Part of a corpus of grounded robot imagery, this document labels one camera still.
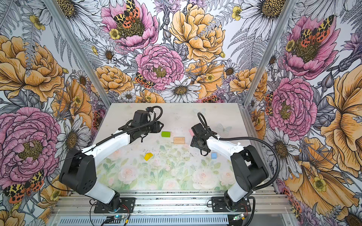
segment table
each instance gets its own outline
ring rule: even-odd
[[[97,166],[98,179],[116,191],[173,190],[204,191],[227,190],[235,183],[231,162],[223,156],[211,159],[200,150],[190,147],[189,129],[199,123],[201,112],[210,128],[221,137],[247,136],[247,130],[237,103],[113,103],[95,137],[103,140],[133,118],[136,110],[158,105],[163,108],[159,119],[162,131],[171,131],[171,137],[161,133],[149,134],[143,139],[115,151]],[[185,137],[185,145],[174,145],[173,137]],[[242,146],[249,140],[240,141]],[[146,153],[153,156],[144,160]]]

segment black bracket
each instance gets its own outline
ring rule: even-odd
[[[120,198],[119,199],[122,205],[125,205],[130,213],[133,213],[133,208],[135,206],[136,198]],[[113,212],[106,204],[97,201],[96,207],[94,208],[94,213],[128,213],[127,209],[120,206],[120,208]]]
[[[251,207],[250,203],[248,204],[248,200],[241,199],[239,203],[239,207],[235,210],[229,210],[226,207],[226,203],[224,201],[224,197],[211,197],[212,211],[216,213],[220,212],[250,212]]]

